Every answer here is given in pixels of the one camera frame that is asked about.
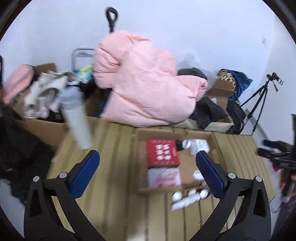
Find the pink duvet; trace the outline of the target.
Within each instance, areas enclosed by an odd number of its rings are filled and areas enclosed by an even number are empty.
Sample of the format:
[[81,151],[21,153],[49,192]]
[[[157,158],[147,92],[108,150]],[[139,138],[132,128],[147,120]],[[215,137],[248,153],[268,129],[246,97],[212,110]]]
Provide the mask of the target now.
[[98,44],[93,77],[99,88],[111,90],[101,118],[136,127],[184,121],[207,89],[204,78],[178,76],[170,52],[128,31],[111,33]]

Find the white round lid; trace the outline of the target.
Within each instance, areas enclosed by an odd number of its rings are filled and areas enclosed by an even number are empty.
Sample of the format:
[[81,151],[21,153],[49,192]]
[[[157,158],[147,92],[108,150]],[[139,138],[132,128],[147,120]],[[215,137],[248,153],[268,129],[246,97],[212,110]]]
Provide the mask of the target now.
[[203,189],[200,191],[200,199],[206,199],[210,195],[210,191],[208,189]]

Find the blue cloth bag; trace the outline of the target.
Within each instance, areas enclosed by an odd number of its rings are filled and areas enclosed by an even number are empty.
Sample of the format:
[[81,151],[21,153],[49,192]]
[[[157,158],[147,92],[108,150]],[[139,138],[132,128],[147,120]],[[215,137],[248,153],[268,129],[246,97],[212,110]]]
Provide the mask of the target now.
[[236,90],[235,94],[231,95],[229,99],[238,100],[241,94],[248,89],[250,84],[253,82],[252,79],[248,78],[243,72],[228,70],[236,79]]

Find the beige crumpled clothes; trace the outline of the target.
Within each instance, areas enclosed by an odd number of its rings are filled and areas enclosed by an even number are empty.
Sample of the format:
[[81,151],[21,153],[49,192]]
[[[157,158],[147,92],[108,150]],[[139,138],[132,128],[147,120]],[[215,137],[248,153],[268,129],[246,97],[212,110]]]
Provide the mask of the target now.
[[24,116],[31,119],[46,119],[51,111],[58,113],[59,94],[71,82],[77,83],[77,74],[74,72],[42,72],[37,81],[30,86],[29,93],[24,98]]

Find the red box white characters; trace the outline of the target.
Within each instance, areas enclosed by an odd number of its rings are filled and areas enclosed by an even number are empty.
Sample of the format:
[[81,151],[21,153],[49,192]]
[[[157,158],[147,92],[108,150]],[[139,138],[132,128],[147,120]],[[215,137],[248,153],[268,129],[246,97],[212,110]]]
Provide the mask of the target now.
[[175,168],[180,165],[175,140],[147,140],[146,147],[149,168]]

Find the pink white flat packet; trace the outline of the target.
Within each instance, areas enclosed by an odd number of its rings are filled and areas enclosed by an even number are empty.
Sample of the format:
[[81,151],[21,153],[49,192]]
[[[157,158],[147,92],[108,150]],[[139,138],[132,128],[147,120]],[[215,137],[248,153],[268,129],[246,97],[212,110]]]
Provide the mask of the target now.
[[151,168],[147,171],[149,188],[165,188],[181,185],[181,174],[178,168]]

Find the white squeeze bottle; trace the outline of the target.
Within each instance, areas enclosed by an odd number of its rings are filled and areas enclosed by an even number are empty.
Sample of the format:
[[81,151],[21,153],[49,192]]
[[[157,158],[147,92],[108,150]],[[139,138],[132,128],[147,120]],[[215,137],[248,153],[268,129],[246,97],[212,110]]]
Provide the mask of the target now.
[[171,210],[175,211],[175,210],[179,210],[182,208],[186,208],[189,205],[199,201],[200,199],[201,199],[200,194],[198,194],[198,193],[187,196],[185,198],[182,198],[179,202],[173,203],[171,205]]

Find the white round jar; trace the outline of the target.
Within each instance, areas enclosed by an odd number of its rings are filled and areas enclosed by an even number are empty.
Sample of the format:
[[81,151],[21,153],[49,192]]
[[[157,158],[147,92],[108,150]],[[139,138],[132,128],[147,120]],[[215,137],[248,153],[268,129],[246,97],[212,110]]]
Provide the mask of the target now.
[[183,198],[181,191],[176,191],[171,196],[173,202],[179,202]]

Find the metal folding chair frame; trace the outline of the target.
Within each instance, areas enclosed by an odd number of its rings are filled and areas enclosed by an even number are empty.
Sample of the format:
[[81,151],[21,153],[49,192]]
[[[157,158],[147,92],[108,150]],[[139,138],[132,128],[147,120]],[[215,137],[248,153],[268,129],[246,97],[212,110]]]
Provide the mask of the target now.
[[82,67],[93,65],[94,48],[76,48],[71,53],[71,70],[76,71]]

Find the small black object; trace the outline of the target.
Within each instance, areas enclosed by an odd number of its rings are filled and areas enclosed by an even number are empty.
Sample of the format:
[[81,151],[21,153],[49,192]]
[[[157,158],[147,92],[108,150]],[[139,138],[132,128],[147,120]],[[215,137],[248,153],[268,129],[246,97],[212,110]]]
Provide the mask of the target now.
[[177,151],[182,151],[184,149],[182,141],[176,140],[176,149],[177,149]]

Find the woven rattan basket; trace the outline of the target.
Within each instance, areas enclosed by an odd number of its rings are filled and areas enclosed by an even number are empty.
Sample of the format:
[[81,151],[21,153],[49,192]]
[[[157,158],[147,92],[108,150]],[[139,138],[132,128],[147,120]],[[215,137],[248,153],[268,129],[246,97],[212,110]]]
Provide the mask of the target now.
[[232,73],[230,73],[226,69],[221,69],[217,75],[218,75],[218,79],[229,82],[232,84],[232,91],[236,90],[236,79],[232,75]]

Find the cardboard box behind table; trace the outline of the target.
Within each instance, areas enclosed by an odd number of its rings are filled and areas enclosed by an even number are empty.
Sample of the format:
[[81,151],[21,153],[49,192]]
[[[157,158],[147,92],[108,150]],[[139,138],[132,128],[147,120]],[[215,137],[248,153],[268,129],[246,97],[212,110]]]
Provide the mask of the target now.
[[235,93],[231,82],[217,79],[213,87],[209,89],[205,95],[210,99],[216,99],[216,104],[226,110],[228,97]]

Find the white thermos bottle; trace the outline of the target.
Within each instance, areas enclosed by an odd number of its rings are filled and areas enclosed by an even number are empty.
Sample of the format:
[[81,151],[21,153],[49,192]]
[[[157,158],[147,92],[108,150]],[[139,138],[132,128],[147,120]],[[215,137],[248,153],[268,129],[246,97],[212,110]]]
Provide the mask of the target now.
[[86,118],[84,95],[79,87],[70,86],[60,94],[61,113],[77,144],[83,150],[90,149],[92,137]]

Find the shallow cardboard tray box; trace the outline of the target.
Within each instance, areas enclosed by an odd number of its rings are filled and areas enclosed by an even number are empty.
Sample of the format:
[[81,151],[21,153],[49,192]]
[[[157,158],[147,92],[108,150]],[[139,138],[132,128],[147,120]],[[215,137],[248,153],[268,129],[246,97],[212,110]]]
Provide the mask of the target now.
[[215,163],[227,170],[221,149],[213,132],[190,131],[181,128],[156,129],[156,128],[138,128],[136,130],[136,143],[134,148],[135,178],[134,183],[139,193],[149,192],[171,192],[180,191],[187,187],[197,187],[200,181],[194,179],[193,174],[197,170],[195,157],[190,155],[189,150],[178,151],[179,166],[181,174],[181,185],[175,187],[156,187],[151,188],[147,183],[147,171],[149,169],[147,140],[190,140],[202,139],[209,144],[209,156]]

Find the large cardboard box left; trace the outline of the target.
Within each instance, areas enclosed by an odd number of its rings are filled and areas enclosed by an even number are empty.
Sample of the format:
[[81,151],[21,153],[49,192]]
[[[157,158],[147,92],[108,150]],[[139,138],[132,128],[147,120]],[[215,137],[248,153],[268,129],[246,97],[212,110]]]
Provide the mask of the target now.
[[[32,133],[38,137],[43,143],[50,145],[54,149],[57,148],[63,141],[67,134],[67,125],[61,122],[52,122],[48,120],[37,120],[31,118],[25,118],[23,114],[24,97],[29,93],[26,89],[17,99],[11,102],[10,106],[18,114],[15,118],[15,122],[18,126]],[[85,101],[85,109],[87,116],[96,116],[99,112],[99,91],[89,96]]]

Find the large white pill jar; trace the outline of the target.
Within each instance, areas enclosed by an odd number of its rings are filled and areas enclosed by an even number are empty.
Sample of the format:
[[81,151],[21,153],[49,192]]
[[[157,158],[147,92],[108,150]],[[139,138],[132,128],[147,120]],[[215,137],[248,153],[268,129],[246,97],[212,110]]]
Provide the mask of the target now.
[[186,139],[182,141],[182,148],[189,150],[190,156],[195,156],[199,151],[210,152],[209,144],[204,139]]

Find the black jacket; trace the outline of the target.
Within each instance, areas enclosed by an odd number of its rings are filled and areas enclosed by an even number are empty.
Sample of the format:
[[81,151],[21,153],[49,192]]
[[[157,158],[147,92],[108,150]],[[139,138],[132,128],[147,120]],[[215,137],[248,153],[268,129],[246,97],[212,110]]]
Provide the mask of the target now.
[[227,116],[224,109],[205,96],[196,102],[196,107],[189,119],[196,121],[199,127],[204,130],[210,123],[218,122]]

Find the black clothes pile left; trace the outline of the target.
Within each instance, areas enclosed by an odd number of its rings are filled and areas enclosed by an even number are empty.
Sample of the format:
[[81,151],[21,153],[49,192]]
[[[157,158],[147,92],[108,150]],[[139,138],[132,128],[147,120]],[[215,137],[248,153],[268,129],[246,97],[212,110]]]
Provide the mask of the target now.
[[9,181],[14,197],[27,201],[33,178],[47,177],[53,156],[49,145],[19,127],[11,110],[1,108],[1,179]]

